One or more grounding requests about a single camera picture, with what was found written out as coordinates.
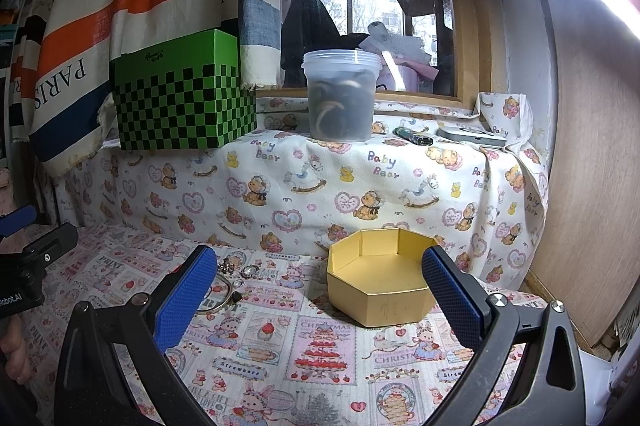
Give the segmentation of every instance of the bear print fabric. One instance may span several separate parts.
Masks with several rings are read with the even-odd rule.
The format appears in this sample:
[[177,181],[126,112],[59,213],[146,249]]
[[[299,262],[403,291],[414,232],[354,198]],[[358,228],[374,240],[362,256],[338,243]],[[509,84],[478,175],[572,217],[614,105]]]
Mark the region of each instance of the bear print fabric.
[[[546,163],[520,119],[524,96],[481,94],[479,113],[378,101],[371,139],[352,144],[305,135],[305,103],[258,98],[265,127],[221,149],[124,152],[106,142],[53,186],[40,182],[47,211],[53,222],[59,215],[304,256],[358,229],[411,229],[435,238],[463,271],[520,286],[548,200]],[[436,135],[445,124],[484,124],[517,135],[517,146],[447,141]],[[411,144],[392,133],[396,126],[428,132],[434,143]]]
[[[198,203],[197,196],[188,202],[192,209]],[[33,240],[49,229],[31,226],[28,236]],[[332,238],[344,234],[331,233]],[[58,358],[74,305],[87,300],[103,308],[152,292],[197,245],[152,229],[105,224],[79,229],[78,246],[47,270],[44,305],[22,314],[35,368],[30,388],[45,425],[52,424]],[[219,426],[419,426],[473,355],[438,306],[415,324],[365,329],[348,320],[328,301],[327,253],[321,248],[311,256],[228,246],[215,251],[219,262],[228,258],[234,267],[232,282],[241,281],[239,269],[245,265],[258,266],[257,276],[237,288],[242,293],[237,305],[207,313],[227,291],[214,280],[204,310],[165,355]],[[545,305],[529,294],[501,292],[514,304]],[[126,348],[116,351],[140,411],[159,421]],[[523,345],[512,348],[478,422],[497,413],[522,352]]]

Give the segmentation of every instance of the lighter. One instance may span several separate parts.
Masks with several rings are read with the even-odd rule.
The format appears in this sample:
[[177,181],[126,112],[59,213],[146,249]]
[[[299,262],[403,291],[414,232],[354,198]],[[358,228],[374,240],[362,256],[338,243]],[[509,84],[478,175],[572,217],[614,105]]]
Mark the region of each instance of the lighter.
[[417,144],[418,146],[431,146],[433,144],[433,139],[431,137],[421,135],[418,132],[414,132],[414,130],[409,130],[408,128],[403,128],[402,126],[398,126],[394,130],[394,133],[398,137]]

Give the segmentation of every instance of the finger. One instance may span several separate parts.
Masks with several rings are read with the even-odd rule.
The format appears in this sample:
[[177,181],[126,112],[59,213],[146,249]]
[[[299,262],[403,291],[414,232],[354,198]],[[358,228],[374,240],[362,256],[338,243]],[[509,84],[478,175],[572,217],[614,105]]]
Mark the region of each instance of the finger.
[[9,356],[9,360],[6,362],[4,366],[6,369],[6,374],[11,379],[16,379],[20,376],[22,371],[22,367],[24,366],[24,360],[27,358],[27,345],[24,341],[21,341],[20,347],[18,350],[14,350]]
[[5,354],[10,354],[20,348],[22,343],[22,322],[17,315],[9,318],[9,325],[6,328],[4,337],[0,338],[0,348]]
[[31,370],[31,363],[29,362],[29,358],[25,356],[22,371],[20,372],[20,375],[16,377],[15,382],[18,384],[25,384],[28,380],[31,379],[32,375],[33,371]]

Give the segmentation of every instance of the translucent plastic tub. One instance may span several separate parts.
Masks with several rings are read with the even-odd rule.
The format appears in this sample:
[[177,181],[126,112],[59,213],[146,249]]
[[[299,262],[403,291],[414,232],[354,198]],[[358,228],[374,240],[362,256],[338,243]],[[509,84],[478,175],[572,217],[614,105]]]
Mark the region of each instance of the translucent plastic tub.
[[308,52],[302,68],[311,137],[331,142],[371,138],[379,56],[360,50]]

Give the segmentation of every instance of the gold paper box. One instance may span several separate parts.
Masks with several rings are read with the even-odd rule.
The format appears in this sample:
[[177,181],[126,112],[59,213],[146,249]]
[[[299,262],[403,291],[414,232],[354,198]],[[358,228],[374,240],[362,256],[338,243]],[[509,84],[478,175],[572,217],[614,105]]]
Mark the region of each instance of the gold paper box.
[[329,301],[365,327],[420,321],[436,303],[420,268],[436,244],[405,229],[354,232],[329,248]]

